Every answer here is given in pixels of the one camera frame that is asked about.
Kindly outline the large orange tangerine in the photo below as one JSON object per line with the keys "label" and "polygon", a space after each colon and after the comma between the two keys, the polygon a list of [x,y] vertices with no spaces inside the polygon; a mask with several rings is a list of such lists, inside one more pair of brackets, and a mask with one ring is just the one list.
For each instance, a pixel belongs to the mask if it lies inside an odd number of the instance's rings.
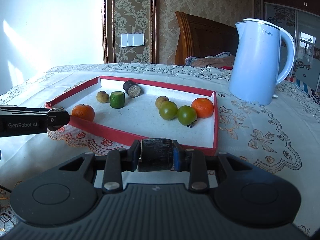
{"label": "large orange tangerine", "polygon": [[79,104],[72,109],[72,116],[92,122],[95,118],[95,111],[90,105]]}

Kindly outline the white wall switch panel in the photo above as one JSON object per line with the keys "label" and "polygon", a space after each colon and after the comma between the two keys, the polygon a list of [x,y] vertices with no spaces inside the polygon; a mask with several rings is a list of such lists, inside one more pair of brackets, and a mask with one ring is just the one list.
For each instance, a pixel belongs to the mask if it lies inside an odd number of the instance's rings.
{"label": "white wall switch panel", "polygon": [[138,47],[144,46],[144,34],[121,34],[120,36],[121,47]]}

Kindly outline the green cucumber piece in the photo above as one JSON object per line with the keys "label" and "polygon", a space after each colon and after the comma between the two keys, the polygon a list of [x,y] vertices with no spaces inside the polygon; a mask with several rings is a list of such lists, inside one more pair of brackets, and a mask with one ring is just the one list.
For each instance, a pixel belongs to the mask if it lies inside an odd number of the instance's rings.
{"label": "green cucumber piece", "polygon": [[122,91],[114,91],[110,95],[110,106],[120,109],[125,106],[125,93]]}

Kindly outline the left brown longan fruit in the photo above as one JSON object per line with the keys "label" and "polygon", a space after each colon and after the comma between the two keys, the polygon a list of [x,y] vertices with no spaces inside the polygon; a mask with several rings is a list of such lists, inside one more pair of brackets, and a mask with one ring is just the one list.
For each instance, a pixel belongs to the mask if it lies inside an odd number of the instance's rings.
{"label": "left brown longan fruit", "polygon": [[96,99],[99,103],[108,103],[110,100],[110,96],[105,91],[99,91],[96,95]]}

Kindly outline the right brown longan fruit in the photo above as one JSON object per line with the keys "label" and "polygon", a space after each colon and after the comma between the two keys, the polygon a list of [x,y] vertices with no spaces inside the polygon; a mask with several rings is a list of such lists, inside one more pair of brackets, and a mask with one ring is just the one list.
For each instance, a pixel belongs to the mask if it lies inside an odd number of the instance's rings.
{"label": "right brown longan fruit", "polygon": [[163,102],[169,101],[169,98],[166,96],[159,96],[155,101],[155,106],[157,109],[160,109],[160,106]]}

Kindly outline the small orange tangerine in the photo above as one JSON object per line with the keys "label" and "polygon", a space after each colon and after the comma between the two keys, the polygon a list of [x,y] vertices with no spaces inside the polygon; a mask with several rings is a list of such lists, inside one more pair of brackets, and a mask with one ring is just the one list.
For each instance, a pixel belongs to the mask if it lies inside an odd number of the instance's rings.
{"label": "small orange tangerine", "polygon": [[196,111],[198,118],[209,118],[214,113],[214,105],[207,98],[197,98],[191,103],[191,107]]}

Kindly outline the green tomato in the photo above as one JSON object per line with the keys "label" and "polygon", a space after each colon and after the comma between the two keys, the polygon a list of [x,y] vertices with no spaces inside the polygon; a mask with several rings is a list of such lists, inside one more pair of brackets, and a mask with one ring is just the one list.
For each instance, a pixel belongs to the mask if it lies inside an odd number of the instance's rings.
{"label": "green tomato", "polygon": [[190,106],[182,106],[177,111],[177,118],[180,124],[192,128],[197,119],[195,109]]}
{"label": "green tomato", "polygon": [[164,120],[172,120],[176,117],[178,107],[174,102],[164,101],[159,107],[159,114]]}

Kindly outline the sliding door wardrobe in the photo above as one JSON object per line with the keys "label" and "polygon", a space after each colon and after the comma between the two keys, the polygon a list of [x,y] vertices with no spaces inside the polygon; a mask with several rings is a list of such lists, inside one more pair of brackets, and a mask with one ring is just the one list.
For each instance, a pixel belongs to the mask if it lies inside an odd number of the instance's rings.
{"label": "sliding door wardrobe", "polygon": [[289,77],[319,91],[319,17],[283,5],[265,3],[265,20],[289,32],[295,59]]}

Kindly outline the red shallow cardboard tray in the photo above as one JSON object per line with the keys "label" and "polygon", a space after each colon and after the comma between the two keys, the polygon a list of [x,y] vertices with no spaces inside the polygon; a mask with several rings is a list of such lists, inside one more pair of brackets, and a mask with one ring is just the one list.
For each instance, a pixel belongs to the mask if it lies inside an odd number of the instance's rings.
{"label": "red shallow cardboard tray", "polygon": [[92,122],[71,117],[69,124],[83,131],[122,145],[145,138],[177,140],[185,148],[197,148],[206,155],[214,155],[218,142],[218,113],[199,119],[192,128],[177,119],[162,119],[155,106],[159,96],[167,96],[177,107],[189,106],[197,98],[208,98],[217,106],[216,93],[211,90],[158,81],[134,79],[142,93],[131,98],[125,95],[123,108],[115,109],[108,103],[99,103],[96,94],[123,90],[127,77],[98,76],[88,80],[46,103],[48,108],[62,107],[71,112],[76,105],[90,105],[95,111]]}

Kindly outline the white electric kettle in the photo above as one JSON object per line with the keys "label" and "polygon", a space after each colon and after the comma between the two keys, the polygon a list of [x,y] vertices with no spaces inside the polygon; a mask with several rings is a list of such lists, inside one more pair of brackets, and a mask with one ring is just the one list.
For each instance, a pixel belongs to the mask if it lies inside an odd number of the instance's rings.
{"label": "white electric kettle", "polygon": [[293,37],[285,29],[256,18],[245,18],[235,26],[239,44],[229,91],[245,102],[269,105],[276,85],[293,67]]}

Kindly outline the black sugarcane piece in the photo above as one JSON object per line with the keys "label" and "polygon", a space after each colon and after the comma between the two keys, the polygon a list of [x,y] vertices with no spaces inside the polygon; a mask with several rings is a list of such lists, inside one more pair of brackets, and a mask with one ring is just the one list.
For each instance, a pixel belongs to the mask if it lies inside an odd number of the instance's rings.
{"label": "black sugarcane piece", "polygon": [[141,141],[141,154],[138,163],[139,172],[169,170],[172,166],[172,140],[153,138]]}
{"label": "black sugarcane piece", "polygon": [[141,88],[132,80],[127,80],[123,84],[123,89],[130,98],[136,98],[141,93]]}

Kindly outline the brown wooden headboard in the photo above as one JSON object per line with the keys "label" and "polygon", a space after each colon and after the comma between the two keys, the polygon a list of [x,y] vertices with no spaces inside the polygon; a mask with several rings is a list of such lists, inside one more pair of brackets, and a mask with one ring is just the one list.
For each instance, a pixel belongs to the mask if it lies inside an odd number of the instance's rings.
{"label": "brown wooden headboard", "polygon": [[236,53],[239,35],[235,27],[181,11],[175,14],[180,29],[176,65],[184,65],[189,56],[207,57],[224,51]]}

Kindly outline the brown longan fruit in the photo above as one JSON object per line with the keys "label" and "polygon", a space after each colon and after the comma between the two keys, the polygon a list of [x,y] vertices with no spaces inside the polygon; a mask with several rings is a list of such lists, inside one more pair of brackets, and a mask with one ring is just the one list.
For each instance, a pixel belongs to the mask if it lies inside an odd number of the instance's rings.
{"label": "brown longan fruit", "polygon": [[96,99],[99,103],[108,103],[110,100],[110,96],[105,91],[99,91],[96,95]]}
{"label": "brown longan fruit", "polygon": [[169,98],[166,96],[159,96],[155,101],[155,106],[157,109],[160,109],[160,106],[163,102],[169,101]]}

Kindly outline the dark brown dried fruit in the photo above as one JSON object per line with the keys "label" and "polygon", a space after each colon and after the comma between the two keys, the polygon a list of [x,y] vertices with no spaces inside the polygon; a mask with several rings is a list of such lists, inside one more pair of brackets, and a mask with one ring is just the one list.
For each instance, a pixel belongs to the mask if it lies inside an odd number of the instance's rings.
{"label": "dark brown dried fruit", "polygon": [[66,110],[63,107],[52,108],[50,111],[51,112],[66,112]]}

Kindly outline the bedding pile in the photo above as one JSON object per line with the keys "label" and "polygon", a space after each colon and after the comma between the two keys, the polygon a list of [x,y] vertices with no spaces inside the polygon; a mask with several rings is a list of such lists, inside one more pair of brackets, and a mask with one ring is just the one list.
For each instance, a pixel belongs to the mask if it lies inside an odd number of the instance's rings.
{"label": "bedding pile", "polygon": [[185,59],[186,66],[192,67],[213,67],[232,69],[235,56],[229,51],[219,53],[215,56],[194,57],[190,56]]}

